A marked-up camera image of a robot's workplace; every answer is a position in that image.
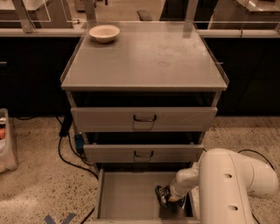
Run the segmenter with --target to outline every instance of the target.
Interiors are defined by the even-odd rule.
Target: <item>speckled floor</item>
[[[62,162],[58,155],[60,123],[54,117],[21,121],[11,118],[17,139],[18,168],[0,174],[0,223],[81,223],[95,206],[97,181],[86,171]],[[280,176],[280,117],[216,117],[206,133],[207,150],[261,152]],[[62,154],[84,165],[63,138]],[[261,159],[254,153],[246,153]],[[251,199],[252,211],[261,224],[280,223],[280,191],[271,199]],[[45,221],[49,215],[52,221]]]

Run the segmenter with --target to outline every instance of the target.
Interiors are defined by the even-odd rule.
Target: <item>robotic hand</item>
[[[201,224],[254,224],[249,196],[271,197],[278,189],[272,168],[256,159],[231,150],[213,149],[201,159],[199,171],[178,171],[166,187],[157,186],[162,205],[180,201],[199,186]]]

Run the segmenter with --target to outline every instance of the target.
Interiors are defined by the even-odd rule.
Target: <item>bottom drawer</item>
[[[87,161],[94,163],[197,162],[202,144],[86,144]]]
[[[180,164],[177,169],[186,167]],[[158,203],[156,186],[166,186],[175,178],[162,169],[102,168],[93,223],[200,223],[196,218],[193,196],[188,194],[185,208],[171,203],[168,208]]]

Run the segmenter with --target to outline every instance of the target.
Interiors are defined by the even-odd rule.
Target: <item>white bowl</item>
[[[100,43],[109,43],[119,34],[120,29],[111,24],[97,25],[89,30],[89,35]]]

